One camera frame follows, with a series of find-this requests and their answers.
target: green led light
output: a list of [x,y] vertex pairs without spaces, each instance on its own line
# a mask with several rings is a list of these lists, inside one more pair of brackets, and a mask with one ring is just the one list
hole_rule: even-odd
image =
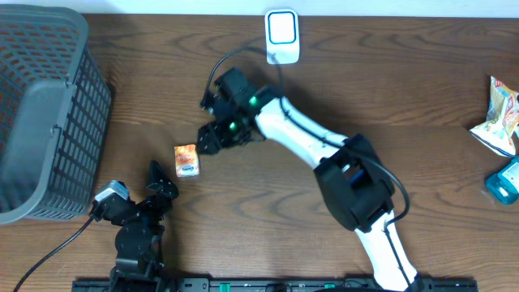
[[258,99],[256,97],[251,97],[251,99],[249,100],[249,103],[251,105],[256,105],[258,103]]

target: plastic bag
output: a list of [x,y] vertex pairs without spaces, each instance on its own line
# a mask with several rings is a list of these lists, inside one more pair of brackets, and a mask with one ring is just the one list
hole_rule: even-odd
[[470,130],[470,134],[501,156],[516,155],[512,135],[519,123],[517,96],[517,92],[491,77],[487,121]]

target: snack package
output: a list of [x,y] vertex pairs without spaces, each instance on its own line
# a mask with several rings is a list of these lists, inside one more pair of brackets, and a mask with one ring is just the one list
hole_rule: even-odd
[[194,144],[175,147],[175,166],[179,178],[195,176],[200,173],[198,155]]
[[518,123],[517,92],[491,77],[487,121],[472,128],[470,134],[497,154],[513,157],[516,155],[516,148],[512,142],[512,134],[517,131]]

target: white wall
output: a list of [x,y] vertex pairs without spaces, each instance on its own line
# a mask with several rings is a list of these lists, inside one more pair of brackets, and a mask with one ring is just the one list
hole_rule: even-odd
[[519,17],[519,0],[0,0],[66,6],[83,13],[263,15],[291,7],[300,15]]

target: small orange box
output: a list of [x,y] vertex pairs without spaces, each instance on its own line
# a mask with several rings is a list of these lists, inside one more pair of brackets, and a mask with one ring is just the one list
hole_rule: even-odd
[[198,154],[194,144],[175,147],[175,166],[179,178],[200,174]]

